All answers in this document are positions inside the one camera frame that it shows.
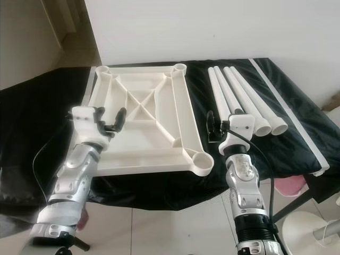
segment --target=pink object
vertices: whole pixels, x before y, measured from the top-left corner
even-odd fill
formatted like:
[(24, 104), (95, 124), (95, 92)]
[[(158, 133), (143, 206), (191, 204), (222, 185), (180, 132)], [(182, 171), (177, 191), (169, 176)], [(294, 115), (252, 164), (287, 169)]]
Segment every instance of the pink object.
[(300, 190), (305, 184), (306, 181), (303, 175), (275, 179), (276, 190), (286, 197), (296, 197), (300, 195)]
[(86, 209), (83, 208), (83, 210), (81, 211), (80, 220), (78, 224), (76, 225), (76, 230), (82, 231), (85, 228), (88, 220), (89, 220), (89, 214), (87, 213)]

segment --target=black cable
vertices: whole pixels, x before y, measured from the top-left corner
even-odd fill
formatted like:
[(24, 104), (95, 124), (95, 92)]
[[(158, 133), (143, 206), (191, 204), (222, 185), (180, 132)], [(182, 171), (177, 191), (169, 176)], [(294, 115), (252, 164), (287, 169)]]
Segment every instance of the black cable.
[[(251, 145), (252, 147), (254, 147), (259, 154), (261, 154), (262, 158), (266, 161), (269, 170), (270, 170), (270, 199), (269, 199), (269, 221), (271, 223), (271, 225), (273, 226), (273, 205), (274, 205), (274, 171), (273, 171), (273, 167), (270, 163), (270, 161), (268, 160), (268, 158), (266, 157), (266, 155), (260, 150), (259, 147), (257, 147), (253, 142), (251, 142), (250, 140), (248, 140), (247, 138), (241, 136), (240, 134), (237, 134), (236, 132), (227, 129), (225, 130), (226, 132), (229, 132), (230, 134), (240, 138), (241, 140), (245, 141), (246, 143), (248, 143), (249, 145)], [(288, 255), (280, 237), (278, 236), (278, 233), (274, 232), (274, 236), (276, 238), (276, 241), (280, 244), (282, 252), (284, 255)]]
[(46, 197), (46, 194), (43, 190), (43, 187), (41, 186), (41, 183), (39, 181), (39, 179), (37, 178), (37, 174), (36, 174), (36, 171), (34, 169), (34, 164), (35, 164), (35, 161), (37, 159), (37, 157), (39, 156), (39, 154), (45, 150), (45, 148), (47, 147), (47, 145), (58, 135), (60, 134), (60, 132), (66, 127), (66, 124), (67, 124), (67, 121), (65, 121), (65, 123), (63, 125), (61, 125), (61, 127), (56, 131), (54, 132), (54, 134), (51, 136), (51, 138), (40, 148), (40, 150), (36, 153), (36, 155), (34, 156), (34, 159), (33, 159), (33, 162), (32, 162), (32, 171), (33, 171), (33, 175), (34, 175), (34, 178), (36, 179), (38, 185), (39, 185), (39, 188), (40, 190), (42, 191), (42, 194), (44, 195), (44, 198), (45, 198), (45, 203), (47, 205), (47, 197)]

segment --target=white strip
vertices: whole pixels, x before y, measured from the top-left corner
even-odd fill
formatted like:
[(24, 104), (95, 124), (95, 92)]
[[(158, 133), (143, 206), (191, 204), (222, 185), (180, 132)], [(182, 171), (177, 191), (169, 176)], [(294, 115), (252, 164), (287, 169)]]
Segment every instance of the white strip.
[(283, 107), (283, 109), (286, 111), (287, 115), (289, 116), (289, 118), (292, 120), (292, 122), (294, 123), (296, 129), (298, 130), (298, 132), (300, 133), (300, 135), (302, 136), (302, 138), (305, 140), (305, 142), (307, 143), (307, 145), (309, 146), (310, 150), (314, 153), (315, 157), (317, 158), (321, 169), (315, 173), (313, 173), (315, 176), (319, 176), (321, 174), (323, 174), (327, 169), (329, 169), (329, 164), (327, 163), (325, 157), (322, 155), (321, 151), (318, 149), (318, 147), (315, 145), (315, 143), (313, 142), (313, 140), (310, 138), (310, 136), (307, 134), (306, 130), (303, 128), (303, 126), (301, 125), (301, 123), (299, 122), (298, 118), (296, 118), (296, 116), (294, 115), (294, 113), (292, 112), (292, 110), (288, 107), (287, 103), (283, 100), (283, 98), (281, 97), (281, 95), (278, 93), (278, 91), (275, 89), (275, 87), (273, 86), (273, 84), (270, 82), (270, 80), (267, 78), (267, 76), (265, 75), (265, 73), (263, 73), (263, 71), (261, 70), (261, 68), (258, 66), (258, 64), (252, 59), (249, 59), (250, 63), (252, 63), (252, 65), (255, 67), (255, 69), (258, 71), (258, 73), (260, 74), (260, 76), (262, 77), (262, 79), (265, 81), (265, 83), (267, 84), (268, 88), (270, 89), (270, 91), (274, 94), (274, 96), (276, 97), (276, 99), (278, 100), (278, 102), (280, 103), (280, 105)]
[[(90, 101), (90, 98), (91, 98), (92, 88), (94, 86), (94, 81), (95, 81), (95, 74), (96, 74), (95, 70), (96, 70), (95, 66), (92, 66), (91, 69), (90, 69), (89, 78), (87, 80), (87, 84), (86, 84), (86, 88), (85, 88), (85, 93), (84, 93), (84, 96), (83, 96), (83, 100), (81, 102), (82, 106), (87, 106), (89, 104), (89, 101)], [(67, 151), (67, 156), (69, 156), (71, 150), (73, 149), (76, 140), (77, 140), (77, 134), (73, 130), (72, 138), (71, 138), (70, 145), (69, 145), (69, 150)]]
[(94, 86), (95, 74), (96, 74), (96, 67), (92, 66), (90, 69), (89, 79), (87, 80), (84, 97), (81, 102), (82, 106), (87, 106), (89, 104), (89, 101), (91, 98), (92, 87)]

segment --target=tiled floor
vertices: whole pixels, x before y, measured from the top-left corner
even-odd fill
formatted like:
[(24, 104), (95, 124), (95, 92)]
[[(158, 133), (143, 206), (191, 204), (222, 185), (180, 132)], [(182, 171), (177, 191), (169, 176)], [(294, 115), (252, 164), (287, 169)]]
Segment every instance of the tiled floor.
[(86, 15), (83, 15), (77, 32), (66, 35), (62, 46), (64, 53), (55, 68), (101, 65), (91, 23)]
[[(261, 184), (265, 204), (269, 203), (270, 184)], [(308, 211), (325, 220), (340, 215), (335, 205), (337, 196), (323, 204), (312, 200), (298, 210)], [(274, 213), (294, 198), (275, 192)], [(73, 254), (83, 255), (235, 255), (236, 235), (232, 218), (229, 190), (209, 201), (181, 211), (146, 211), (140, 209), (101, 206), (88, 203), (90, 220), (78, 237), (91, 244), (83, 253), (72, 247)], [(277, 225), (282, 229), (283, 220)], [(28, 231), (0, 239), (0, 251), (18, 254)]]

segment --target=white edge trim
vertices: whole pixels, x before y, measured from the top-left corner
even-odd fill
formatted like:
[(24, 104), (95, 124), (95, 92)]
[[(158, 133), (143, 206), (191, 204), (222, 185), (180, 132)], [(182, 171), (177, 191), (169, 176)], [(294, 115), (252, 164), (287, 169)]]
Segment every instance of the white edge trim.
[(317, 160), (318, 160), (318, 162), (319, 162), (319, 164), (321, 166), (321, 169), (319, 171), (314, 172), (313, 175), (314, 176), (319, 176), (319, 175), (323, 174), (327, 169), (329, 169), (329, 164), (326, 161), (325, 157), (322, 155), (321, 151), (315, 145), (315, 143), (313, 142), (311, 137), (307, 134), (307, 131), (303, 128), (303, 126), (301, 125), (301, 123), (298, 120), (298, 118), (296, 118), (296, 116), (294, 115), (292, 110), (288, 107), (287, 103), (283, 100), (281, 95), (275, 89), (275, 87), (273, 86), (271, 81), (267, 78), (265, 73), (263, 73), (263, 71), (261, 70), (259, 65), (252, 58), (250, 58), (249, 61), (255, 67), (255, 69), (258, 71), (258, 73), (260, 74), (262, 79), (265, 81), (265, 83), (268, 86), (268, 88), (270, 89), (270, 91), (274, 94), (274, 96), (276, 97), (276, 99), (278, 100), (280, 105), (283, 107), (283, 109), (287, 113), (288, 117), (292, 120), (292, 122), (295, 125), (297, 131), (300, 133), (300, 135), (302, 136), (302, 138), (304, 139), (304, 141), (306, 142), (306, 144), (308, 145), (310, 150), (314, 153), (315, 157), (317, 158)]
[(91, 98), (91, 92), (92, 88), (94, 86), (94, 80), (95, 80), (95, 74), (96, 74), (96, 67), (92, 66), (89, 73), (89, 79), (87, 80), (87, 85), (84, 93), (83, 100), (81, 102), (82, 106), (87, 106), (89, 104), (90, 98)]

